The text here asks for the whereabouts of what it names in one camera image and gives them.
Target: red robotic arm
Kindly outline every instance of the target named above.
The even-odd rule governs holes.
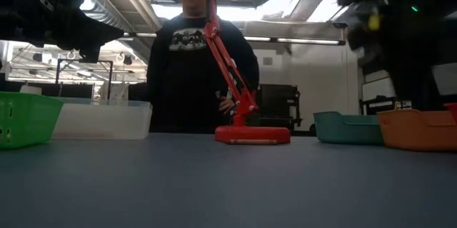
[[[233,64],[233,61],[219,36],[220,23],[217,16],[216,0],[206,0],[206,17],[208,19],[205,26],[206,43],[211,49],[236,102],[237,107],[234,125],[244,126],[246,125],[246,115],[258,110],[258,106],[254,101],[254,93],[249,91],[244,80],[241,78],[238,69]]]
[[[236,102],[233,126],[218,127],[215,133],[216,140],[228,144],[290,143],[291,134],[287,128],[246,127],[246,115],[258,110],[258,106],[254,101],[254,93],[249,91],[219,36],[220,23],[217,16],[216,0],[206,0],[206,17],[208,19],[205,26],[206,43],[211,49]]]

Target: black t-shirt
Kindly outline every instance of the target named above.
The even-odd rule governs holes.
[[[158,32],[148,68],[152,127],[157,131],[212,132],[223,124],[216,95],[226,93],[227,83],[206,45],[205,24],[205,19],[178,17]],[[240,72],[257,86],[252,48],[233,24],[224,22],[221,30],[227,50],[238,67],[241,63]]]

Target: hand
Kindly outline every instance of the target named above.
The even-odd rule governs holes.
[[[219,111],[223,111],[224,114],[227,114],[233,107],[235,107],[235,102],[228,99],[224,96],[221,97],[221,103],[219,104]]]

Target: red lamp arm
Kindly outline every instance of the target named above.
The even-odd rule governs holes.
[[[206,0],[206,16],[208,19],[205,26],[206,43],[211,49],[237,104],[235,125],[244,125],[244,117],[256,111],[258,106],[254,101],[254,95],[248,90],[219,36],[220,23],[217,16],[216,0]]]

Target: graphic print on shirt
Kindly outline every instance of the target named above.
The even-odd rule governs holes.
[[[175,31],[169,48],[172,51],[206,48],[204,30],[199,28],[188,28]]]

